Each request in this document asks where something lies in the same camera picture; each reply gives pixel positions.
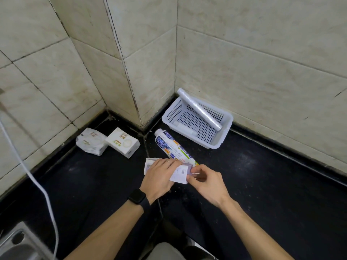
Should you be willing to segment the person's left hand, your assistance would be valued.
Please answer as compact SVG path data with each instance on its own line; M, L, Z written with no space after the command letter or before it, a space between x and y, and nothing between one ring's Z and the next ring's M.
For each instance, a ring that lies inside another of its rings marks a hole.
M173 173L147 171L141 183L140 190L146 194L151 205L171 189L174 184L174 182L170 181Z

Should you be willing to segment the stainless steel sink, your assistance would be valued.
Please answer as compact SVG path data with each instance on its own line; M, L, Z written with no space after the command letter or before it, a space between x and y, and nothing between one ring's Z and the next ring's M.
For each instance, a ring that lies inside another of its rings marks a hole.
M58 260L24 222L0 240L0 260Z

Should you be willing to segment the clear plastic wrap roll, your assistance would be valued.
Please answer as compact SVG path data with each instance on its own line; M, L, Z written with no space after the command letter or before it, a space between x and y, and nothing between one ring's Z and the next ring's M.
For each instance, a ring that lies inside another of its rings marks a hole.
M184 89L179 88L177 90L178 95L181 99L187 103L197 114L199 114L204 121L206 121L214 130L217 132L222 129L219 122L209 114L196 100L194 100Z

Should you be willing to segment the person's right forearm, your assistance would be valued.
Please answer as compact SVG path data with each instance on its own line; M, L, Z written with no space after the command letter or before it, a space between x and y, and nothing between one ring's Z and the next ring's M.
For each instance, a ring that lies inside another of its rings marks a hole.
M219 208L235 229L252 260L294 260L230 196L221 198Z

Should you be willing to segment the person's left forearm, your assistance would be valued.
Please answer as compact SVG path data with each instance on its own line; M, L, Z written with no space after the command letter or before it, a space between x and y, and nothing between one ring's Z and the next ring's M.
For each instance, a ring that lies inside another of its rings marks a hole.
M64 260L114 260L142 214L141 205L126 201Z

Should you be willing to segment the person's right hand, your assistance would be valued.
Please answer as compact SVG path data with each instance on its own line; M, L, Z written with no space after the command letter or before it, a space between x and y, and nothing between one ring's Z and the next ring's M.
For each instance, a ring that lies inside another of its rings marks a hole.
M209 168L207 176L187 175L187 181L197 192L220 210L232 204L222 174Z

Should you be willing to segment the white paper carton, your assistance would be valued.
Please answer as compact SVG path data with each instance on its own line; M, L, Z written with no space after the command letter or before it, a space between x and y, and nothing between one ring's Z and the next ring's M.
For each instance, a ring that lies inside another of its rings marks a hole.
M157 159L158 158L146 158L144 175L146 175L147 171L150 169L150 167ZM187 175L191 175L192 167L193 165L189 163L183 163L182 165L178 166L172 174L170 181L175 183L187 184Z

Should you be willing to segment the person's grey trousers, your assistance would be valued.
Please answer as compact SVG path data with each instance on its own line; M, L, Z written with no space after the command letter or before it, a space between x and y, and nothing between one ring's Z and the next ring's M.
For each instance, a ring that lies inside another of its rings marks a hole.
M218 260L196 241L190 240L180 252L167 242L159 243L145 260Z

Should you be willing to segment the black smartwatch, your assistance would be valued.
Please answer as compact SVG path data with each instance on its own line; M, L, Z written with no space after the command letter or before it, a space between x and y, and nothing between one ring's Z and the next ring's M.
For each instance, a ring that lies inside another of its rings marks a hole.
M150 202L146 194L140 189L135 189L127 198L128 201L132 202L135 205L140 205L144 210L144 213L150 210Z

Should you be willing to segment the white perforated plastic basket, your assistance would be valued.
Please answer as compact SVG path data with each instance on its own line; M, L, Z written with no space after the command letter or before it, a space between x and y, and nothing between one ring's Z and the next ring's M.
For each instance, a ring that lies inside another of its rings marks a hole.
M226 139L233 123L233 115L203 100L193 97L216 121L222 129L216 131L189 104L178 97L165 111L162 121L171 130L207 148L217 149Z

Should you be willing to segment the white printed toothpaste tube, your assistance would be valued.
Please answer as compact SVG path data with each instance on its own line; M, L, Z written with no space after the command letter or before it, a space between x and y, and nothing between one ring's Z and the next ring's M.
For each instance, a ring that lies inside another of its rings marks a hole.
M155 143L164 151L169 158L182 163L191 164L193 167L199 163L170 135L166 130L158 129L154 133Z

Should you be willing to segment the white soft tissue pack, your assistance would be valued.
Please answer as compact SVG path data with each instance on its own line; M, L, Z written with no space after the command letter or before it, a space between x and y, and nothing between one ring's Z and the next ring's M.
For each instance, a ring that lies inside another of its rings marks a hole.
M86 128L76 138L76 146L86 153L101 156L108 147L106 136L92 128Z
M105 142L127 159L129 159L141 145L138 139L124 132L119 127L106 137Z

